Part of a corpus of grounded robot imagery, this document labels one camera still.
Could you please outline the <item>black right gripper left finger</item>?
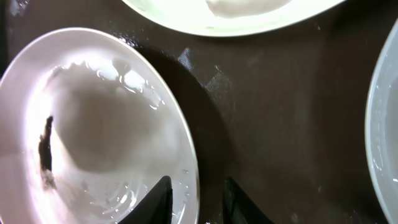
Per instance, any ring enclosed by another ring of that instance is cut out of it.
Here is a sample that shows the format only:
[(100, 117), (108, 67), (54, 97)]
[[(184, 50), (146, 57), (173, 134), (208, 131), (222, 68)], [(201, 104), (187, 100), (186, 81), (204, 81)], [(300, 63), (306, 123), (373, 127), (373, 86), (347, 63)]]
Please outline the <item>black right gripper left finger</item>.
[(172, 181), (165, 175), (118, 224), (171, 224), (172, 205)]

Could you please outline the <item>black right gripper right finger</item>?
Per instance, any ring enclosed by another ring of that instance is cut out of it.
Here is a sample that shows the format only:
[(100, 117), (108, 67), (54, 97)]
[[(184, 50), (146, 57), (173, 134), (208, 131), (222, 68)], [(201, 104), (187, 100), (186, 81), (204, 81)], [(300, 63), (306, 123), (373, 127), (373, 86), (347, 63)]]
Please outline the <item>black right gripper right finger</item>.
[(224, 224), (274, 224), (230, 177), (224, 182)]

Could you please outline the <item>pink white plate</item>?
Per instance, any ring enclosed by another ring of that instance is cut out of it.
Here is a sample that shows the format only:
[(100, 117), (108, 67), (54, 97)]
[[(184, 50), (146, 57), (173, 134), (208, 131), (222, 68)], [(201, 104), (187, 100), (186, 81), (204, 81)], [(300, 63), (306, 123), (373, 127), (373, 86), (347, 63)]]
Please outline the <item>pink white plate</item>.
[(1, 222), (123, 223), (172, 184), (172, 223), (196, 223), (197, 157), (158, 71), (105, 32), (58, 29), (1, 78)]

